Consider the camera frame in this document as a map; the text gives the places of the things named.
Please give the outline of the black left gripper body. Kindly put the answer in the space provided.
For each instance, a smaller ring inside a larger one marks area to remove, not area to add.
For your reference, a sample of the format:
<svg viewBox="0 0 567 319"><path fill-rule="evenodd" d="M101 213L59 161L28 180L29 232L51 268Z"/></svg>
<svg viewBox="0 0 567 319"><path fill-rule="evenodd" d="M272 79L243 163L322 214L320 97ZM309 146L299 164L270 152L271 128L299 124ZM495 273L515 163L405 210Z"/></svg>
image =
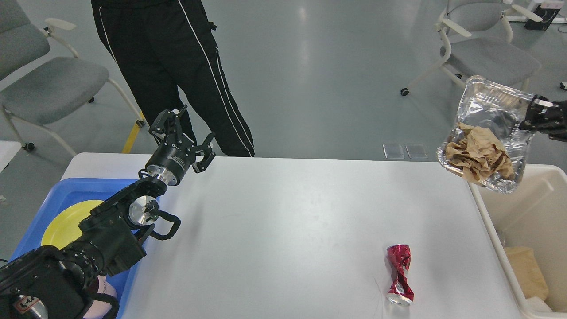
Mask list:
<svg viewBox="0 0 567 319"><path fill-rule="evenodd" d="M188 170L196 163L196 144L192 141L176 145L163 143L158 146L145 166L147 175L162 181L167 186L178 185Z"/></svg>

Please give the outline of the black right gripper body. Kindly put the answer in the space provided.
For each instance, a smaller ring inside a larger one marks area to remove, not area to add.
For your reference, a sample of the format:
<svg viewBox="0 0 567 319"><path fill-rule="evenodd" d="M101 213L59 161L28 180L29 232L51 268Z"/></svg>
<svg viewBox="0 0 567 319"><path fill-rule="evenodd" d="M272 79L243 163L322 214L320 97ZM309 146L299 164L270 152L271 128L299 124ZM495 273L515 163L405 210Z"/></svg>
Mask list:
<svg viewBox="0 0 567 319"><path fill-rule="evenodd" d="M554 105L547 110L547 117L551 124L547 135L552 140L567 141L567 101L554 101Z"/></svg>

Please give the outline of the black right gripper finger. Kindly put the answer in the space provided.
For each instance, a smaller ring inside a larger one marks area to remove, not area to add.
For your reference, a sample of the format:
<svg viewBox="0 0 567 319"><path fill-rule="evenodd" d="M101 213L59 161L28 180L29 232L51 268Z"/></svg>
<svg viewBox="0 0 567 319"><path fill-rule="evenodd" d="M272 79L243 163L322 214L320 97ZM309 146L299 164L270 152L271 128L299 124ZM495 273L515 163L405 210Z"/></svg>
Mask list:
<svg viewBox="0 0 567 319"><path fill-rule="evenodd" d="M547 132L556 129L556 104L543 96L535 95L527 106L520 130Z"/></svg>

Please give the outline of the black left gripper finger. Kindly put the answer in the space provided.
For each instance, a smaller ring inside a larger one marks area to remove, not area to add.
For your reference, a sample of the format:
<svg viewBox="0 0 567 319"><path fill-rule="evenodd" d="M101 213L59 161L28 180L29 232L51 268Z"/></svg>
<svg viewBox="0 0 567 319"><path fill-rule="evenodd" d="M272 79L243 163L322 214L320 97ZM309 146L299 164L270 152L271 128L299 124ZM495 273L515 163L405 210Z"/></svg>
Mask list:
<svg viewBox="0 0 567 319"><path fill-rule="evenodd" d="M176 113L165 109L150 125L148 133L154 137L158 148L168 144L193 149L193 140L183 133L180 123L180 117L186 113L186 109L187 105Z"/></svg>
<svg viewBox="0 0 567 319"><path fill-rule="evenodd" d="M197 145L196 147L191 147L192 154L194 154L195 156L203 156L203 159L201 161L192 163L194 172L204 172L209 167L210 163L214 160L215 152L213 151L213 146L211 145L214 137L215 133L211 132L206 136L203 144Z"/></svg>

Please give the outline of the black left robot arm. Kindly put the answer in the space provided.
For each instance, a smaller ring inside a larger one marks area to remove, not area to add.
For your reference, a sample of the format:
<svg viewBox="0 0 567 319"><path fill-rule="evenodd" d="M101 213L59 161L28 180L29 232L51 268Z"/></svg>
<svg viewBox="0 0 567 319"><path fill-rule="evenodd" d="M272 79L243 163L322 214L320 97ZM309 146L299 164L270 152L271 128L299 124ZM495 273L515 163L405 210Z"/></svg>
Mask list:
<svg viewBox="0 0 567 319"><path fill-rule="evenodd" d="M89 287L101 275L130 270L146 256L148 237L164 241L176 234L180 219L160 210L157 198L190 168L203 172L215 158L214 132L201 145L184 135L180 117L185 111L158 115L148 130L158 147L138 180L95 206L79 222L79 238L62 249L42 245L1 268L3 319L82 319L94 301L110 305L103 318L116 318L119 301Z"/></svg>

